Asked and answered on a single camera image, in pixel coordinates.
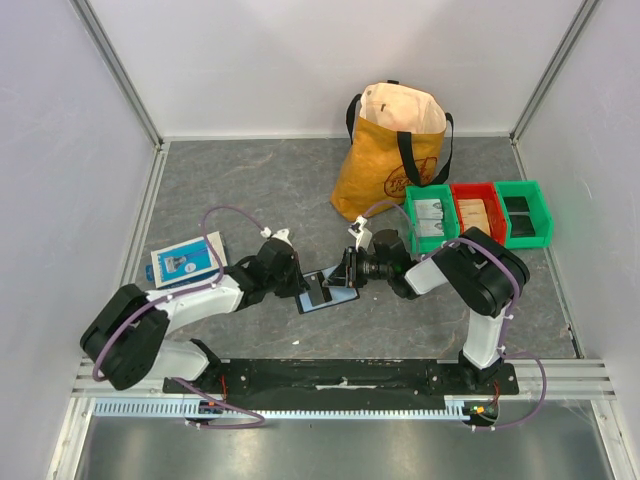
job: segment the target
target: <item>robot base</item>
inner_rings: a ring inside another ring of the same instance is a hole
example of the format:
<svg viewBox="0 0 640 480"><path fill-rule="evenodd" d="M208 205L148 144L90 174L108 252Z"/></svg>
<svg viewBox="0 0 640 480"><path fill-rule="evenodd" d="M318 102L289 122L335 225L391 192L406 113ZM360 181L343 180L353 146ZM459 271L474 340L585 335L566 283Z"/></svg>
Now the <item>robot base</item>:
<svg viewBox="0 0 640 480"><path fill-rule="evenodd" d="M231 359L207 369L194 384L221 394L222 376L229 403L254 410L437 409L445 395L492 396L494 381L501 395L519 393L509 363L501 363L485 383L470 386L466 365L435 359ZM163 392L188 393L170 379Z"/></svg>

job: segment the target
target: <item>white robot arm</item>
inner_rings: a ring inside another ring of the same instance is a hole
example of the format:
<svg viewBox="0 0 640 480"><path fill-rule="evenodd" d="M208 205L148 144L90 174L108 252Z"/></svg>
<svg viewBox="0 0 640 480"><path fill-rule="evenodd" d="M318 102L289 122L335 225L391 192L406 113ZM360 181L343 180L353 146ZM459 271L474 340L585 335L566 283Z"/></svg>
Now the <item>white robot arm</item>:
<svg viewBox="0 0 640 480"><path fill-rule="evenodd" d="M357 247L348 247L340 265L323 285L315 287L360 288L370 279L386 279L396 294L415 299L451 283L471 310L460 362L468 364L474 377L471 381L489 378L501 361L498 347L504 310L514 294L509 279L465 245L443 248L418 263L406 252L396 231L382 230L372 235L364 222L356 222L350 232L356 237ZM524 263L491 238L477 229L468 230L463 237L499 258L520 289L528 281ZM366 250L371 242L373 254ZM127 389L143 378L196 380L217 358L201 342L174 342L165 339L166 335L202 318L259 303L269 292L288 298L311 288L300 272L287 230L267 239L257 255L226 270L217 284L207 279L186 289L148 292L135 285L121 287L82 336L83 350L94 361L103 356L100 370L117 390ZM132 313L149 304L150 308L109 346L114 332Z"/></svg>

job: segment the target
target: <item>aluminum frame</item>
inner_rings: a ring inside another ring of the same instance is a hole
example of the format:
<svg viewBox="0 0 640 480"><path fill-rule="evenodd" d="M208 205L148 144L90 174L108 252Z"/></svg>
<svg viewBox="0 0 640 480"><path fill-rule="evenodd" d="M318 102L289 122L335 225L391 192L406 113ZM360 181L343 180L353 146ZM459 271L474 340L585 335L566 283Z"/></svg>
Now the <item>aluminum frame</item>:
<svg viewBox="0 0 640 480"><path fill-rule="evenodd" d="M580 38L580 35L599 3L600 0L583 0L582 4L578 7L578 11L573 16L573 19L569 24L569 28L560 40L560 44L556 48L547 68L538 81L536 88L533 90L527 105L520 114L520 118L518 118L515 127L509 135L514 142L518 142L522 137L522 134L529 125L531 118L533 118L538 107L547 96L551 85L567 61L573 47Z"/></svg>
<svg viewBox="0 0 640 480"><path fill-rule="evenodd" d="M88 0L70 0L70 2L145 133L154 145L161 146L163 143L162 136L153 123L151 115L149 115L149 112L145 108L140 95L138 95L131 78L129 78L129 74L118 58L118 54L113 48L113 45L111 45L111 41L93 10L91 3Z"/></svg>

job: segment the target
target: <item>product box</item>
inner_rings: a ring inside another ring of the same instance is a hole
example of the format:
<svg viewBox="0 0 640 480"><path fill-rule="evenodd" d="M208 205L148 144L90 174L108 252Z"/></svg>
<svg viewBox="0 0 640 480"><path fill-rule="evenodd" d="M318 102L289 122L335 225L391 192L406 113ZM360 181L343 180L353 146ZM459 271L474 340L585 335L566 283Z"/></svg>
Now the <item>product box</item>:
<svg viewBox="0 0 640 480"><path fill-rule="evenodd" d="M226 267L227 258L220 232L210 233L208 238L216 249L222 265ZM147 278L150 273L153 274L153 278L149 280L155 282L156 288L185 285L210 277L218 271L213 254L202 237L151 252L149 267Z"/></svg>

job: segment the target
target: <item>purple cable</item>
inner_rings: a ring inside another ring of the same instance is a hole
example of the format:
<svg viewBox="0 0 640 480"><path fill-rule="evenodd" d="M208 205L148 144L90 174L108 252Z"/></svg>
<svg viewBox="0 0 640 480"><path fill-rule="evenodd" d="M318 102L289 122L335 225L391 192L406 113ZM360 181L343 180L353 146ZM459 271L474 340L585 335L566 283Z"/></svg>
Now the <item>purple cable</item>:
<svg viewBox="0 0 640 480"><path fill-rule="evenodd" d="M502 347L504 346L504 342L505 342L505 339L506 339L506 336L507 336L507 330L509 328L509 322L511 321L511 318L512 318L511 317L511 312L513 311L513 308L515 307L516 302L520 298L520 287L518 285L518 282L517 282L516 278L513 276L513 274L509 271L509 269L507 267L505 267L505 265L495 255L493 255L491 252L489 252L482 245L479 245L476 242L474 242L473 240L469 240L468 238L458 237L458 238L455 238L455 239L451 240L450 242L446 242L442 247L436 248L432 252L429 252L428 254L423 255L422 256L422 261L424 262L425 260L428 260L429 258L434 256L436 253L438 253L443 248L445 248L445 247L453 247L458 243L463 243L465 245L468 245L468 246L472 247L474 250L477 250L482 255L484 255L491 263L493 263L496 267L498 267L498 269L500 269L500 271L507 277L507 279L509 280L509 282L511 283L511 286L513 288L513 299L511 300L511 302L509 303L509 306L507 307L507 309L504 312L504 319L503 319L503 322L502 322L502 328L500 329L500 336L498 337L498 346L500 347L499 350L498 350L498 353L499 353L500 357L503 358L504 360L512 360L512 359L515 359L515 358L529 358L529 359L533 360L534 362L536 362L536 364L538 365L538 368L540 369L540 376L542 377L542 391L540 392L540 399L538 400L538 403L536 404L535 408L528 415L526 415L524 418L521 418L520 420L516 420L516 421L510 422L510 423L505 423L505 424L498 425L498 426L476 427L476 430L480 430L480 431L496 431L496 430L505 430L507 428L517 427L517 426L522 425L523 423L531 420L533 417L535 417L540 412L540 409L542 408L542 405L544 403L544 399L547 396L547 373L546 373L546 371L544 369L544 365L542 365L542 362L540 361L540 359L537 356L535 356L535 355L533 355L533 354L531 354L529 352L519 352L519 353L513 353L511 355L505 355L504 351L502 350Z"/></svg>
<svg viewBox="0 0 640 480"><path fill-rule="evenodd" d="M234 423L233 425L207 425L207 424L198 424L196 422L187 421L188 424L191 425L192 427L197 427L198 425L200 425L200 428L203 428L203 429L206 429L206 430L242 430L242 429L247 429L247 428L256 428L256 427L260 427L260 426L264 425L265 418L262 415L260 415L259 413L251 412L249 410L245 410L244 408L236 407L234 405L229 405L228 403L223 402L222 400L217 400L217 399L207 395L203 391L198 390L193 385L191 385L189 382L187 382L184 378L173 377L172 380L174 380L175 382L177 382L180 385L182 385L184 388L189 390L191 393L195 393L196 395L199 395L200 397L204 398L208 402L212 402L215 405L224 408L225 410L231 410L233 412L242 413L244 415L248 415L248 416L253 417L253 418L256 419L256 421L252 422L252 423Z"/></svg>
<svg viewBox="0 0 640 480"><path fill-rule="evenodd" d="M398 205L397 203L393 203L390 200L380 200L377 203L374 203L373 205L371 205L366 212L364 212L362 214L362 216L364 218L369 218L369 215L371 215L371 212L373 212L376 208L381 207L382 205L391 205L392 207L395 207L396 209L400 210L400 213L402 213L402 215L404 215L404 218L406 218L407 223L409 224L409 228L411 229L411 231L413 232L414 238L416 239L416 243L418 242L418 232L416 231L416 227L413 225L413 222L411 221L411 218L409 218L409 215L407 215L407 212L404 211L404 209Z"/></svg>
<svg viewBox="0 0 640 480"><path fill-rule="evenodd" d="M220 268L218 269L218 274L216 275L216 278L213 279L211 283L220 283L224 278L224 266L222 265L220 256L218 255L218 252L216 252L216 249L213 248L213 244L209 240L209 236L207 234L207 218L209 217L209 215L211 215L213 212L217 210L233 210L234 212L238 212L244 215L245 217L247 217L249 220L251 220L254 223L254 225L258 227L260 231L264 230L264 227L262 226L262 224L253 215L251 215L249 212L245 212L241 208L234 207L233 205L217 205L207 210L205 214L202 216L202 220L200 221L200 227L202 228L202 238L204 238L204 242L207 244L207 247L211 251L213 258L215 258L216 260L216 263L220 266Z"/></svg>
<svg viewBox="0 0 640 480"><path fill-rule="evenodd" d="M122 322L122 324L116 329L116 331L113 332L113 335L109 337L109 340L107 340L107 343L105 343L104 347L100 351L98 358L96 358L96 362L93 366L93 371L91 372L91 376L96 382L104 382L106 380L106 377L100 376L100 367L102 366L102 362L104 362L104 359L107 357L113 345L116 343L118 338L120 338L120 336L124 333L124 331L129 326L131 326L133 322L135 322L138 318L140 318L144 313L146 313L148 310L152 309L156 305L159 305L160 303L169 301L171 298L181 297L183 295L188 295L190 293L196 293L201 290L206 290L208 288L211 288L211 284L219 284L222 281L222 279L224 278L224 266L222 265L222 260L220 259L220 255L218 255L218 252L216 252L216 249L213 247L213 245L211 244L211 241L207 236L207 226L206 226L207 218L209 217L209 215L217 210L222 210L222 209L233 210L235 212L241 213L242 215L247 217L249 220L251 220L260 229L260 231L264 230L264 227L262 226L262 224L258 220L256 220L255 217L253 217L253 215L251 215L248 212L245 212L241 208L234 207L231 205L218 205L207 210L207 212L202 217L200 226L202 227L202 238L204 239L205 243L207 244L207 248L209 248L209 250L211 251L211 254L213 255L213 258L215 258L216 263L219 266L218 274L216 275L216 278L214 278L210 282L205 283L204 285L199 285L197 287L187 287L182 290L178 290L176 292L168 293L167 295L156 298L155 300L151 300L149 303L144 304L138 310L133 312L124 322Z"/></svg>

